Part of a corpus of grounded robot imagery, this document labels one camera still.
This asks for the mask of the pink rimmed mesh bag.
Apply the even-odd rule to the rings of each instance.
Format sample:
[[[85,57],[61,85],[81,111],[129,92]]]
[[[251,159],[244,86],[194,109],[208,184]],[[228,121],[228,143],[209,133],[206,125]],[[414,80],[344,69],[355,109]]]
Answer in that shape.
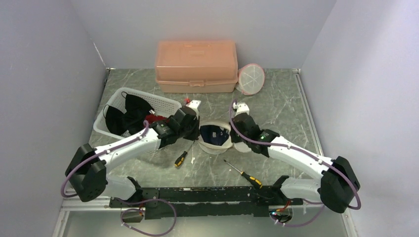
[[[265,82],[265,72],[258,64],[247,64],[238,70],[235,89],[244,95],[259,93]]]

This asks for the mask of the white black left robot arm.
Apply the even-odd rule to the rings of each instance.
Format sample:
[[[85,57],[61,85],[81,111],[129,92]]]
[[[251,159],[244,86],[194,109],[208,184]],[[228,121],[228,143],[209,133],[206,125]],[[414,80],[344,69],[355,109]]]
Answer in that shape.
[[[178,139],[196,140],[199,133],[199,100],[178,109],[166,120],[149,124],[125,139],[109,145],[93,148],[90,144],[80,146],[68,168],[61,186],[61,195],[69,197],[66,185],[71,184],[74,196],[82,202],[89,202],[99,196],[118,198],[129,207],[138,206],[143,200],[143,190],[132,177],[113,177],[114,168],[151,151],[174,144]]]

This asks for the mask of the white mesh laundry bag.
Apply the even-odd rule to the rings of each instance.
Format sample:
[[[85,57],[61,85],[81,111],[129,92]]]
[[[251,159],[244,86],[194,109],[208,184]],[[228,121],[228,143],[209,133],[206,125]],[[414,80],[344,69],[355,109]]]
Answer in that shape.
[[[234,143],[230,132],[231,126],[220,120],[202,122],[199,126],[198,145],[201,149],[212,155],[219,155],[230,148],[240,153],[249,153],[251,149],[243,142]]]

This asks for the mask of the navy blue bra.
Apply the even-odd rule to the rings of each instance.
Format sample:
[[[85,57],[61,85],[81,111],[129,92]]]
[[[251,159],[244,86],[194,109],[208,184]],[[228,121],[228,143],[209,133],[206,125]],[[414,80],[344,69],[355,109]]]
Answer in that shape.
[[[229,138],[228,129],[216,125],[203,125],[200,134],[205,143],[222,146]]]

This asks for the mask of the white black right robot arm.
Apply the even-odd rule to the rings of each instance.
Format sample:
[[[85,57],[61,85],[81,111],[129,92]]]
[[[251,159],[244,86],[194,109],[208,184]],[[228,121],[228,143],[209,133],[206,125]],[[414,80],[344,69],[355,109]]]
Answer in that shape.
[[[336,213],[361,209],[361,185],[346,158],[332,159],[299,147],[275,131],[260,129],[247,113],[230,114],[229,118],[236,136],[252,152],[288,163],[311,177],[308,181],[283,179],[272,192],[275,203],[284,205],[291,198],[305,198],[319,200]]]

